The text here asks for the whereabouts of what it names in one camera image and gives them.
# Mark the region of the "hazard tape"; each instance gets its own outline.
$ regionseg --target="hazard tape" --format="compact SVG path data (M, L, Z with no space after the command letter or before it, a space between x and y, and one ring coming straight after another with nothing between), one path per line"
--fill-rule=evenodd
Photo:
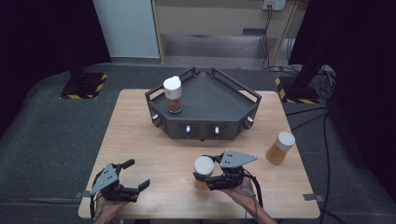
M96 91L94 94L61 94L60 98L61 99L72 99L72 100L80 100L80 99L95 99L100 91L102 90L103 86L105 85L105 81L107 79L107 75L102 75L101 81L99 82L99 85L96 88Z
M280 100L283 103L291 103L291 104L319 104L319 100L313 100L313 99L288 99L288 96L285 93L285 90L283 89L282 83L280 82L279 78L275 79L275 84L277 86L277 90L279 91L279 96Z

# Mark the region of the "white cabinet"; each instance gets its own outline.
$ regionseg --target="white cabinet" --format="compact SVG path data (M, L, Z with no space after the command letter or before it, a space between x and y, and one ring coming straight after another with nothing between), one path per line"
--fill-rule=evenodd
M93 0L111 57L160 58L149 0Z

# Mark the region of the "wall outlet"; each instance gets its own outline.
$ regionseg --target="wall outlet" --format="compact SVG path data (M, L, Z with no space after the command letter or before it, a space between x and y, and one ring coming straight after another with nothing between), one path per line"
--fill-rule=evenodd
M262 10L281 11L286 5L286 0L264 0L262 3Z

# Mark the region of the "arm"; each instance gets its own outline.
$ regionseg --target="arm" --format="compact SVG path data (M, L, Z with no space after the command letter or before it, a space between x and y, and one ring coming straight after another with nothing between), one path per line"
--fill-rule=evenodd
M262 207L250 192L253 192L250 179L245 177L242 184L234 189L222 189L236 203L244 207L259 224L277 224Z
M106 201L99 192L96 195L96 209L93 223L107 224L114 218L114 216L121 210L127 202L110 202Z

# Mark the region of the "wooden table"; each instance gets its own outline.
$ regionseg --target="wooden table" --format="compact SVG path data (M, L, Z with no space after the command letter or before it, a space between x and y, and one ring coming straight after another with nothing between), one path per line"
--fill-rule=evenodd
M244 218L245 210L219 191L199 190L193 185L193 164L201 155L220 155L226 149L258 156L244 165L257 176L262 187L264 209L273 218L315 218L316 201L305 201L313 193L297 146L285 161L275 166L265 152L279 132L290 131L277 93L257 91L262 101L250 130L233 141L171 139L151 123L145 90L124 90L116 103L103 144L93 166L87 190L95 175L108 163L135 159L135 165L120 173L120 183L128 188L150 179L137 203L128 203L120 218ZM214 175L221 174L215 165ZM90 218L89 198L84 198L78 214Z

